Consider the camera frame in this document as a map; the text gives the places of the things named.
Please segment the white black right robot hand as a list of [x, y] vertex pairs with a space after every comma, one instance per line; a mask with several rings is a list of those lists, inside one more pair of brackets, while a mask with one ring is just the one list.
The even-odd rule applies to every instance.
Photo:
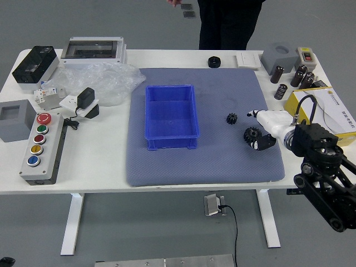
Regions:
[[251, 141], [247, 141], [253, 149], [265, 150], [280, 140], [288, 150], [291, 150], [295, 126], [291, 124], [293, 118], [287, 111], [252, 110], [247, 116], [256, 118], [268, 133], [265, 136], [256, 135]]

